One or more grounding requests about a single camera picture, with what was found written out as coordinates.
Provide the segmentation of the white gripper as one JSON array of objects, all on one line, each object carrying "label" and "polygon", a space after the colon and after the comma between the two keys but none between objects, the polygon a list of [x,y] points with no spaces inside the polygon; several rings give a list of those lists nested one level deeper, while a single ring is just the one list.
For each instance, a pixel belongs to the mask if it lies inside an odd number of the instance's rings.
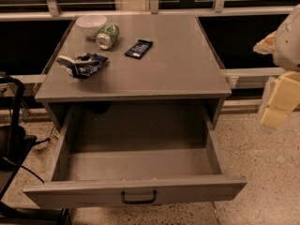
[{"label": "white gripper", "polygon": [[255,53],[273,53],[274,64],[288,71],[270,77],[262,94],[258,130],[272,133],[300,105],[300,5],[277,28],[253,47]]}]

